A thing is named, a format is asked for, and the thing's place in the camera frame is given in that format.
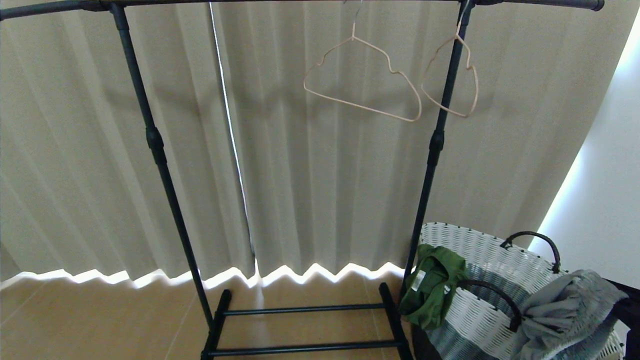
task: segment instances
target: tile floor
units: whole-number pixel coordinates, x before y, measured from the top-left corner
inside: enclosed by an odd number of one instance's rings
[[[378,285],[397,295],[400,278],[370,280],[351,273],[334,284],[315,275],[304,285],[288,277],[252,288],[232,278],[207,291],[215,308],[223,289],[231,309],[380,302]],[[199,359],[207,327],[191,282],[170,286],[158,279],[140,289],[94,279],[45,282],[22,279],[0,291],[0,358]],[[410,337],[409,326],[404,323]],[[385,340],[392,337],[384,310],[339,311],[227,318],[221,348]],[[398,359],[394,348],[228,357],[227,359]]]

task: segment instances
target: curtain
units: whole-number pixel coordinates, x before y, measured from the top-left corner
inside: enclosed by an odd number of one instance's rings
[[[244,184],[263,274],[282,265],[332,272],[348,263],[404,266],[437,107],[415,123],[327,101],[302,87],[306,70],[351,34],[359,4],[213,5]],[[600,12],[478,6],[467,43],[480,79],[476,112],[450,116],[425,221],[499,236],[537,229],[602,102],[638,4]],[[356,35],[386,50],[419,85],[453,35],[454,2],[365,2]],[[440,98],[450,47],[425,82]],[[417,101],[384,57],[352,43],[327,57],[309,87],[413,117]],[[466,111],[461,65],[452,107]]]
[[[231,266],[251,276],[209,7],[127,14],[202,277]],[[60,268],[127,270],[132,279],[187,272],[111,14],[37,15],[1,27],[2,279]]]

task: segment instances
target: green shirt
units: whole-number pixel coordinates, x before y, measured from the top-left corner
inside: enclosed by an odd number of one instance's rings
[[[422,244],[418,265],[407,278],[407,292],[399,310],[423,330],[441,326],[456,294],[458,281],[467,278],[465,259],[445,247]]]

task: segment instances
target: clothing tag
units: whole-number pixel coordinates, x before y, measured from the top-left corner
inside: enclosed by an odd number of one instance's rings
[[[411,285],[411,290],[418,291],[420,284],[422,284],[422,280],[427,273],[420,270],[418,271],[418,275],[416,275],[415,280],[413,280],[413,284]]]

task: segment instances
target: gray towel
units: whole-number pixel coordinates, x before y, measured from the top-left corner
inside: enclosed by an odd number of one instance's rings
[[[609,313],[626,297],[591,270],[559,277],[522,305],[511,359],[595,359],[617,321]]]

